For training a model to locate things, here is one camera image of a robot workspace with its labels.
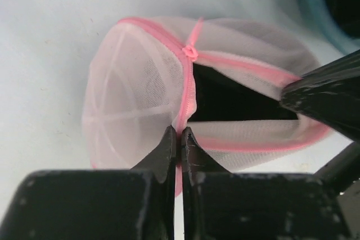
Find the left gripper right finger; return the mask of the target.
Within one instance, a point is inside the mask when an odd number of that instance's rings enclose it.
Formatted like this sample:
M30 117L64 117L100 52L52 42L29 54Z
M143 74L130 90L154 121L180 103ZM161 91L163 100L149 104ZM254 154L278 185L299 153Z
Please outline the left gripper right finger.
M334 192L312 174L231 173L182 133L185 239L351 239Z

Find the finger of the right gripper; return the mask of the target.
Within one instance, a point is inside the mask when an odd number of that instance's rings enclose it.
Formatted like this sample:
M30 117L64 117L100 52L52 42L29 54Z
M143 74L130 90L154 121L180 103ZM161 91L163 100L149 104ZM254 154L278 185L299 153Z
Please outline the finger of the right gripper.
M280 104L359 141L359 51L304 75L281 92Z
M315 176L335 192L345 192L359 180L359 144L351 143L320 168Z

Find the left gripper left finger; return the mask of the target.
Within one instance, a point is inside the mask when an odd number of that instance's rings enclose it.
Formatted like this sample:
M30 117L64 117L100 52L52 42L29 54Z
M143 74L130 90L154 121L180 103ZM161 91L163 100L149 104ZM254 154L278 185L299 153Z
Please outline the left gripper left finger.
M176 133L129 170L40 170L10 203L11 239L173 239Z

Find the black bra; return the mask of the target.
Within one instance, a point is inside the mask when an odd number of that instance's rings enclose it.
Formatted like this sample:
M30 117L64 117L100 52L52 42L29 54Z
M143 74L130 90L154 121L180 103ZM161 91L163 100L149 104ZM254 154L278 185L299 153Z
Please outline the black bra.
M193 66L195 113L190 122L296 120L297 115L279 101L233 81L211 67Z

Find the white mesh laundry bag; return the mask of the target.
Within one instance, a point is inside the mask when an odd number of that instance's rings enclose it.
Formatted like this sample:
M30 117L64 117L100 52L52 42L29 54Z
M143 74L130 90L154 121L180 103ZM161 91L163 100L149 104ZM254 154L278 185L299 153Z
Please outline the white mesh laundry bag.
M191 128L198 144L229 171L309 147L330 128L296 120L190 122L197 109L194 64L279 101L281 91L319 67L281 29L242 19L129 17L113 26L89 66L83 130L95 168L129 169L167 127Z

